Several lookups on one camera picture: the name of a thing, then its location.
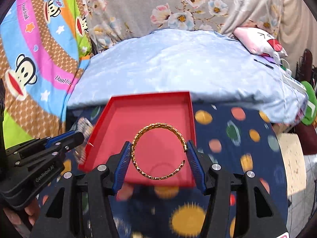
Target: cartoon monkey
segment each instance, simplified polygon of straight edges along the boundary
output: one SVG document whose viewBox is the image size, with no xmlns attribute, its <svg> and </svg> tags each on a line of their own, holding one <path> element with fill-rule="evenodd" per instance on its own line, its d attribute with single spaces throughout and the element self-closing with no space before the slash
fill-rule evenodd
<svg viewBox="0 0 317 238">
<path fill-rule="evenodd" d="M 31 58 L 25 57 L 24 54 L 20 54 L 15 63 L 16 69 L 8 69 L 5 73 L 5 80 L 11 94 L 23 101 L 27 96 L 25 86 L 37 82 L 35 64 Z"/>
<path fill-rule="evenodd" d="M 15 77 L 20 85 L 35 84 L 37 82 L 35 71 L 35 64 L 29 57 L 25 57 L 24 54 L 18 56 L 16 59 Z"/>
<path fill-rule="evenodd" d="M 54 0 L 45 1 L 43 5 L 44 18 L 46 23 L 50 23 L 51 17 L 57 17 L 61 13 L 61 8 L 53 3 Z"/>
<path fill-rule="evenodd" d="M 77 17 L 76 18 L 76 24 L 75 24 L 76 32 L 83 37 L 85 34 L 85 31 L 88 32 L 88 26 L 87 26 L 87 20 L 86 16 L 84 15 L 83 18 Z"/>
</svg>

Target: floral curtain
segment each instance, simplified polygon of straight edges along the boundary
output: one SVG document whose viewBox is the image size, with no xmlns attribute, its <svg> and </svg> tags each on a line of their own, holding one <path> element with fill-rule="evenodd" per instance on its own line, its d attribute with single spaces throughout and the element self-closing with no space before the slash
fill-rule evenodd
<svg viewBox="0 0 317 238">
<path fill-rule="evenodd" d="M 239 26 L 278 35 L 282 0 L 83 0 L 89 34 L 101 52 L 161 28 L 217 31 Z"/>
</svg>

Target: tiled floor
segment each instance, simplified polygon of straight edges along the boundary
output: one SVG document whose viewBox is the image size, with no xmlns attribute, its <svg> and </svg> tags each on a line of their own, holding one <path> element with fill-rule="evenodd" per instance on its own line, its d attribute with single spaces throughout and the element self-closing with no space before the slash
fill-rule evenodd
<svg viewBox="0 0 317 238">
<path fill-rule="evenodd" d="M 288 208 L 286 227 L 290 233 L 290 238 L 296 238 L 307 224 L 313 211 L 315 182 L 317 181 L 317 155 L 304 156 L 304 158 L 307 175 L 306 189 L 289 198 L 292 204 Z"/>
</svg>

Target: white star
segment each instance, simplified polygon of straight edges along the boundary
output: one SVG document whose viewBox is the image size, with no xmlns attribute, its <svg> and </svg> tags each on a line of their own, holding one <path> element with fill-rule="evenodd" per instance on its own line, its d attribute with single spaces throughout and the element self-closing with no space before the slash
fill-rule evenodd
<svg viewBox="0 0 317 238">
<path fill-rule="evenodd" d="M 59 35 L 64 31 L 64 25 L 63 26 L 59 26 L 58 30 L 56 31 L 56 33 L 58 33 Z"/>
<path fill-rule="evenodd" d="M 44 93 L 41 93 L 41 101 L 46 101 L 47 102 L 47 100 L 49 99 L 49 95 L 50 94 L 51 93 L 49 91 L 47 91 L 47 90 L 45 90 Z"/>
</svg>

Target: red tray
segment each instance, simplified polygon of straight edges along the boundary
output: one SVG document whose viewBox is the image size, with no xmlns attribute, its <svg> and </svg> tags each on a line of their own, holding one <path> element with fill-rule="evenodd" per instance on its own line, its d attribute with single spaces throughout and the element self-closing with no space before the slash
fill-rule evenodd
<svg viewBox="0 0 317 238">
<path fill-rule="evenodd" d="M 193 108 L 189 92 L 155 93 L 112 97 L 104 108 L 86 146 L 86 161 L 79 166 L 90 171 L 121 151 L 125 141 L 140 129 L 165 122 L 180 131 L 186 141 L 196 143 Z M 183 168 L 166 180 L 150 180 L 130 163 L 125 181 L 155 186 L 193 187 L 191 168 L 178 138 L 165 129 L 145 133 L 137 143 L 135 157 L 140 168 L 151 176 L 165 176 L 186 160 Z"/>
</svg>

